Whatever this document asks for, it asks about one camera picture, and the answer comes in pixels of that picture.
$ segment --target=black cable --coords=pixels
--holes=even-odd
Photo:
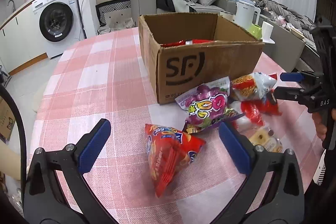
[[[8,91],[0,85],[0,96],[8,104],[9,108],[13,112],[14,118],[16,120],[17,129],[19,132],[20,139],[20,155],[21,155],[21,201],[22,207],[24,206],[25,188],[26,188],[26,169],[27,169],[27,147],[26,147],[26,135],[25,129],[23,127],[22,118],[11,95]]]
[[[81,10],[80,10],[80,12],[81,12],[81,14],[80,14],[80,17],[81,17],[81,28],[80,28],[80,30],[79,30],[79,41],[80,41],[80,39],[81,39],[82,28],[83,28],[83,30],[84,30],[83,15],[82,15],[82,13],[83,13],[83,3],[84,3],[84,0],[82,1]]]

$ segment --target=cardboard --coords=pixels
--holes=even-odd
[[[189,89],[253,71],[264,43],[238,25],[211,13],[167,13],[139,17],[142,59],[160,104],[173,102]],[[161,47],[180,40],[215,40]]]
[[[13,127],[15,124],[15,118],[8,104],[0,96],[0,134],[9,140]]]

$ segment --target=green cup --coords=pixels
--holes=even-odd
[[[248,32],[253,35],[256,39],[261,39],[262,34],[261,34],[261,27],[256,25],[256,24],[252,24],[250,26],[250,28],[248,29]]]

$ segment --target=metal bolt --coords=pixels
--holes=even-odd
[[[287,151],[288,154],[294,155],[293,149],[287,148],[286,151]]]
[[[65,146],[66,151],[72,151],[75,148],[75,146],[72,143],[69,143]]]
[[[37,148],[37,149],[35,150],[35,153],[36,153],[36,154],[41,154],[42,151],[43,151],[43,149],[42,149],[41,147],[39,147],[39,148]]]
[[[259,145],[259,144],[258,144],[258,145],[255,146],[255,150],[257,150],[258,152],[263,152],[264,149],[265,149],[265,148],[264,148],[262,145]]]

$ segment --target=white electric kettle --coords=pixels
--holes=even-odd
[[[235,17],[235,23],[243,27],[245,30],[248,30],[253,24],[253,15],[254,12],[257,12],[256,24],[258,24],[260,16],[260,8],[255,7],[253,4],[249,4],[240,0],[237,2],[237,13]]]

